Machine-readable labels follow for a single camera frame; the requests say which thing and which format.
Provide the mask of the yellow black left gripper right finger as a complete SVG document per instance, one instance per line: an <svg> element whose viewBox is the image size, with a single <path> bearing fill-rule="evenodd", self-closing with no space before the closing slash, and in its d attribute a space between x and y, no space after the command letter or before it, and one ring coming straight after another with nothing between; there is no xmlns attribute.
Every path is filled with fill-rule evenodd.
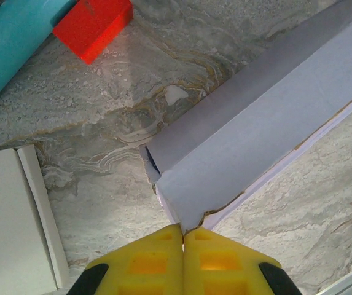
<svg viewBox="0 0 352 295"><path fill-rule="evenodd" d="M184 294L300 294L274 258L208 229L184 236Z"/></svg>

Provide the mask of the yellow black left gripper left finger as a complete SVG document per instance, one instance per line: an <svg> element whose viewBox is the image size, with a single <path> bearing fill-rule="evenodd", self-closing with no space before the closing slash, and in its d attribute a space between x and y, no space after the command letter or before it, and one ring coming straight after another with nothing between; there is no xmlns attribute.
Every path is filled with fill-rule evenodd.
<svg viewBox="0 0 352 295"><path fill-rule="evenodd" d="M182 244L166 226L90 262L68 294L182 294Z"/></svg>

